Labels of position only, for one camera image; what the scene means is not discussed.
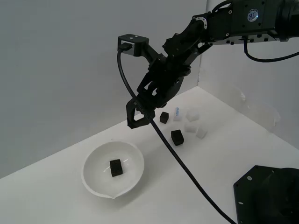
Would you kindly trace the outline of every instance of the white table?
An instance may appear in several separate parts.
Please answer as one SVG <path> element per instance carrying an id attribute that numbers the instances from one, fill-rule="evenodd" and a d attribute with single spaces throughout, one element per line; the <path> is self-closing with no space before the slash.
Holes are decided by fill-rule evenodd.
<path id="1" fill-rule="evenodd" d="M 208 125 L 202 140 L 183 132 L 175 150 L 214 201 L 236 221 L 233 184 L 254 165 L 299 168 L 299 150 L 225 103 L 195 87 L 171 100 L 156 118 L 165 136 L 183 129 L 174 107 L 196 106 Z M 161 111 L 170 122 L 161 124 Z M 86 156 L 112 139 L 136 144 L 145 159 L 134 189 L 116 199 L 89 193 L 80 179 Z M 2 224 L 226 224 L 196 189 L 151 126 L 131 130 L 119 123 L 0 179 Z"/>

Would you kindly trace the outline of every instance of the black cube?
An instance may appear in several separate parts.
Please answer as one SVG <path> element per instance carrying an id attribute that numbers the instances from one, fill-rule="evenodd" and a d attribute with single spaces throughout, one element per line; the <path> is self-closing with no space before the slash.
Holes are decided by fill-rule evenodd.
<path id="1" fill-rule="evenodd" d="M 169 118 L 169 113 L 162 112 L 160 115 L 160 122 L 166 124 Z"/>
<path id="2" fill-rule="evenodd" d="M 121 160 L 111 160 L 110 169 L 112 177 L 122 175 L 123 171 L 121 167 Z"/>
<path id="3" fill-rule="evenodd" d="M 184 143 L 184 137 L 181 130 L 172 131 L 171 139 L 176 146 L 182 145 Z"/>

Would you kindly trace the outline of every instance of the white wall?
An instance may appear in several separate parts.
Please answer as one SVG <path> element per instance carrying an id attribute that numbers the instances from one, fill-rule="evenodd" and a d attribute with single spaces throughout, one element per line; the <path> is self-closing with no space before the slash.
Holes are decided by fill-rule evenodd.
<path id="1" fill-rule="evenodd" d="M 221 0 L 208 0 L 208 10 L 212 10 Z M 249 53 L 259 58 L 285 56 L 299 51 L 299 39 L 289 42 L 269 42 L 249 44 Z M 204 81 L 231 84 L 239 88 L 246 101 L 273 108 L 267 111 L 269 116 L 275 110 L 281 120 L 273 132 L 299 148 L 299 57 L 276 63 L 258 63 L 248 59 L 243 52 L 243 45 L 214 46 L 201 58 L 199 77 Z M 220 93 L 207 88 L 214 95 Z M 255 120 L 256 114 L 251 109 L 241 109 Z"/>
<path id="2" fill-rule="evenodd" d="M 125 120 L 117 37 L 146 36 L 161 52 L 205 9 L 205 0 L 0 1 L 0 178 Z M 146 60 L 123 65 L 136 89 Z M 199 60 L 182 90 L 198 70 Z"/>

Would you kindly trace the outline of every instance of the black cable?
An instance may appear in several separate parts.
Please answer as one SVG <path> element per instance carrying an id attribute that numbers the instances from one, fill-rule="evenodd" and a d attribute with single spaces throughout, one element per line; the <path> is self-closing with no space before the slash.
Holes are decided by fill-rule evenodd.
<path id="1" fill-rule="evenodd" d="M 118 69 L 120 71 L 121 74 L 121 78 L 123 80 L 123 83 L 125 84 L 127 90 L 129 91 L 131 97 L 133 98 L 133 100 L 136 102 L 136 104 L 138 105 L 140 112 L 146 117 L 146 119 L 149 120 L 149 122 L 151 123 L 151 125 L 153 126 L 153 128 L 155 129 L 155 131 L 157 132 L 157 134 L 159 135 L 159 137 L 161 138 L 162 142 L 166 145 L 166 147 L 168 148 L 168 150 L 170 151 L 170 153 L 173 155 L 173 157 L 177 160 L 177 162 L 180 164 L 180 166 L 183 168 L 183 170 L 187 173 L 187 175 L 190 177 L 190 179 L 192 180 L 192 182 L 195 184 L 195 186 L 198 188 L 198 190 L 202 193 L 202 195 L 205 197 L 206 200 L 209 201 L 209 203 L 217 210 L 217 212 L 219 212 L 220 215 L 222 215 L 229 223 L 231 224 L 236 224 L 230 217 L 228 217 L 217 205 L 216 203 L 209 197 L 209 195 L 205 192 L 205 190 L 203 190 L 203 188 L 201 187 L 201 185 L 198 183 L 198 181 L 195 179 L 195 177 L 193 176 L 193 174 L 190 172 L 190 170 L 188 169 L 188 167 L 183 163 L 183 161 L 180 159 L 180 157 L 178 156 L 178 154 L 173 150 L 173 148 L 171 147 L 171 145 L 168 143 L 168 141 L 166 140 L 166 138 L 164 137 L 164 135 L 162 134 L 162 132 L 160 131 L 160 129 L 158 128 L 157 124 L 154 122 L 153 118 L 148 114 L 148 112 L 144 109 L 144 107 L 141 105 L 141 103 L 137 100 L 136 95 L 134 94 L 133 90 L 131 89 L 125 74 L 123 72 L 122 69 L 122 65 L 121 65 L 121 53 L 124 50 L 129 50 L 132 48 L 132 45 L 129 46 L 130 44 L 122 44 L 121 48 L 118 50 L 117 52 L 117 66 Z"/>
<path id="2" fill-rule="evenodd" d="M 251 60 L 256 61 L 256 62 L 263 62 L 263 63 L 279 62 L 279 61 L 283 61 L 283 60 L 285 60 L 285 59 L 289 59 L 289 58 L 291 58 L 291 57 L 295 57 L 295 56 L 298 56 L 298 55 L 299 55 L 299 52 L 297 52 L 297 53 L 294 53 L 294 54 L 291 54 L 291 55 L 288 55 L 288 56 L 284 56 L 284 57 L 278 57 L 278 58 L 272 58 L 272 59 L 259 59 L 259 58 L 256 58 L 256 57 L 251 56 L 251 55 L 248 53 L 248 49 L 247 49 L 247 39 L 244 39 L 244 53 L 245 53 L 246 56 L 247 56 L 248 58 L 250 58 Z"/>
<path id="3" fill-rule="evenodd" d="M 233 1 L 232 0 L 226 0 L 223 1 L 222 3 L 219 3 L 218 5 L 215 6 L 215 8 L 212 10 L 212 13 L 215 13 L 218 9 L 220 9 L 221 7 L 231 4 Z"/>

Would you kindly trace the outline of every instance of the small cube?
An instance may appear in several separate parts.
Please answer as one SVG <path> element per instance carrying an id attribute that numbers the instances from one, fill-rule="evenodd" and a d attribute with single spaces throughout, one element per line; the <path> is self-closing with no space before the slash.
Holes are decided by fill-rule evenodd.
<path id="1" fill-rule="evenodd" d="M 199 119 L 199 112 L 198 112 L 198 110 L 197 109 L 188 110 L 188 112 L 186 114 L 186 118 L 190 122 L 198 120 Z"/>
<path id="2" fill-rule="evenodd" d="M 180 121 L 181 119 L 182 119 L 182 110 L 179 107 L 176 107 L 176 109 L 174 110 L 173 120 Z"/>
<path id="3" fill-rule="evenodd" d="M 112 177 L 119 176 L 123 174 L 121 167 L 121 160 L 111 160 L 110 161 L 110 169 Z"/>
<path id="4" fill-rule="evenodd" d="M 182 145 L 184 143 L 184 137 L 181 130 L 172 131 L 171 139 L 176 146 Z"/>
<path id="5" fill-rule="evenodd" d="M 197 124 L 194 122 L 186 122 L 185 123 L 185 132 L 192 132 L 196 133 L 197 130 Z"/>
<path id="6" fill-rule="evenodd" d="M 203 139 L 205 137 L 206 133 L 207 133 L 207 130 L 205 128 L 199 127 L 198 131 L 196 133 L 196 137 Z"/>
<path id="7" fill-rule="evenodd" d="M 160 122 L 166 124 L 169 118 L 169 113 L 162 112 L 160 115 Z"/>

